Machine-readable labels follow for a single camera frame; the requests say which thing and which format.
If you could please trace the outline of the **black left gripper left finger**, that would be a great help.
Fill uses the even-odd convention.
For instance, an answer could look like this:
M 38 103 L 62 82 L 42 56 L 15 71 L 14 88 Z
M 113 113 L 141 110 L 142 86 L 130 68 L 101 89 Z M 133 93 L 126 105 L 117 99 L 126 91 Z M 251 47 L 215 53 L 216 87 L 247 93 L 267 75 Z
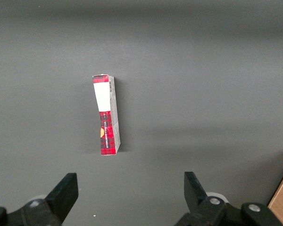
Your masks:
M 0 226 L 60 226 L 77 198 L 77 174 L 68 173 L 45 198 L 33 199 L 11 213 L 0 207 Z

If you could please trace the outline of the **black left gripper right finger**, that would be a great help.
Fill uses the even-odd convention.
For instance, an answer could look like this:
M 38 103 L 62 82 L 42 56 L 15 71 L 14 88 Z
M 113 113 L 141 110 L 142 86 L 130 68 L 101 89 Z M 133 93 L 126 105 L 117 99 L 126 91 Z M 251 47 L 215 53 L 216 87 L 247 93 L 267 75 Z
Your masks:
M 282 222 L 261 203 L 247 202 L 238 209 L 221 198 L 208 196 L 194 172 L 184 173 L 184 197 L 189 212 L 177 226 L 281 226 Z

